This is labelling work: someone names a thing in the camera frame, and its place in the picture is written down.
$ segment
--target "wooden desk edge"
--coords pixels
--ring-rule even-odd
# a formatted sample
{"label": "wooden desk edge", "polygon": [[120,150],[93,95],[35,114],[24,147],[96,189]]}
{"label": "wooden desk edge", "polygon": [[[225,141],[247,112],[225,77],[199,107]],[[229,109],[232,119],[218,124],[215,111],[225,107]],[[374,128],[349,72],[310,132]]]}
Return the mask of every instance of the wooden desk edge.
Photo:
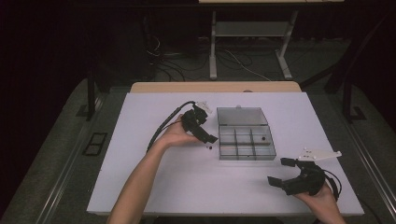
{"label": "wooden desk edge", "polygon": [[136,82],[131,92],[301,92],[294,81]]}

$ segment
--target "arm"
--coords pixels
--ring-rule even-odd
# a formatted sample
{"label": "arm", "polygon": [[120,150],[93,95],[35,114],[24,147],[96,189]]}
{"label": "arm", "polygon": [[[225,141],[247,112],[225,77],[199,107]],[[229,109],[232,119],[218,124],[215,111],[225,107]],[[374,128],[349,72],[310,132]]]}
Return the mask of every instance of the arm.
{"label": "arm", "polygon": [[310,196],[308,193],[299,193],[294,195],[300,199],[314,215],[323,223],[326,224],[345,224],[340,210],[338,209],[337,202],[332,196],[332,190],[325,183],[317,195]]}
{"label": "arm", "polygon": [[186,134],[181,122],[171,125],[152,145],[148,153],[134,168],[120,192],[107,223],[139,223],[166,149],[189,142],[199,142],[197,138]]}

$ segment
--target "forearm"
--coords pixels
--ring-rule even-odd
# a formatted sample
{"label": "forearm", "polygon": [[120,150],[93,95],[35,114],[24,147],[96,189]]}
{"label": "forearm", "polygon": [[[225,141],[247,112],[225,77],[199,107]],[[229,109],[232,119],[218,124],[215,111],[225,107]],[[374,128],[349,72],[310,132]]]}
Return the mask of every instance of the forearm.
{"label": "forearm", "polygon": [[157,141],[128,177],[107,223],[138,223],[149,199],[163,153],[165,141]]}

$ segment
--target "white desk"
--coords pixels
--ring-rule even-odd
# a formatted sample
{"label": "white desk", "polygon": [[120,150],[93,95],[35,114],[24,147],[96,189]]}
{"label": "white desk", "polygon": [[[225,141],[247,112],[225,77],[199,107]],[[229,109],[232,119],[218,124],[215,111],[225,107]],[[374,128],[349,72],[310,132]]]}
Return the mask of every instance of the white desk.
{"label": "white desk", "polygon": [[[110,141],[87,211],[110,212],[128,175],[145,155],[158,126],[187,101],[207,101],[214,113],[203,128],[218,136],[216,107],[259,106],[274,137],[275,161],[219,161],[218,142],[172,147],[165,153],[148,200],[146,216],[299,216],[310,214],[299,200],[268,185],[267,176],[290,179],[298,168],[281,166],[304,147],[332,150],[304,92],[130,93]],[[363,210],[337,159],[317,164],[343,184],[345,216]]]}

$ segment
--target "person's left hand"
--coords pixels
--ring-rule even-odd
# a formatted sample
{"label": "person's left hand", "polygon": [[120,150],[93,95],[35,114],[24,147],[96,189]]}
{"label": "person's left hand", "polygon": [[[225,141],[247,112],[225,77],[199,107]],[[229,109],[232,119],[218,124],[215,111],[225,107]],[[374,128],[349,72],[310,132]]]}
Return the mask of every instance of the person's left hand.
{"label": "person's left hand", "polygon": [[199,142],[199,140],[190,134],[187,134],[184,131],[181,125],[181,116],[178,118],[166,129],[163,135],[158,139],[158,141],[165,141],[166,145],[169,147],[181,146],[190,142]]}

